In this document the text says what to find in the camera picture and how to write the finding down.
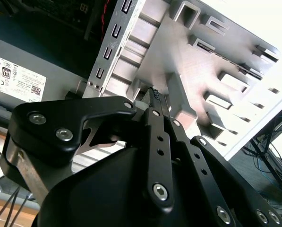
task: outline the mounting hole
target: mounting hole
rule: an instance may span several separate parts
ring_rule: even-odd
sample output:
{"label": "mounting hole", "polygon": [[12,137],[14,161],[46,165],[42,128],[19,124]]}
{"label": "mounting hole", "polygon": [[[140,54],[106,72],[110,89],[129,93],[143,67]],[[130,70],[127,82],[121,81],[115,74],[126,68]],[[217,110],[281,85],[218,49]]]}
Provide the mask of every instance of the mounting hole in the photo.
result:
{"label": "mounting hole", "polygon": [[204,175],[207,175],[207,174],[208,174],[207,171],[204,170],[204,169],[201,169],[201,172],[202,172]]}
{"label": "mounting hole", "polygon": [[157,112],[156,110],[152,110],[152,112],[154,113],[155,116],[160,116],[160,113]]}
{"label": "mounting hole", "polygon": [[130,104],[130,103],[124,102],[124,105],[125,105],[127,108],[132,108],[132,104]]}
{"label": "mounting hole", "polygon": [[159,154],[160,156],[163,156],[163,155],[164,155],[164,152],[163,152],[162,150],[158,149],[158,154]]}
{"label": "mounting hole", "polygon": [[180,123],[177,120],[173,120],[173,123],[178,127],[180,126]]}

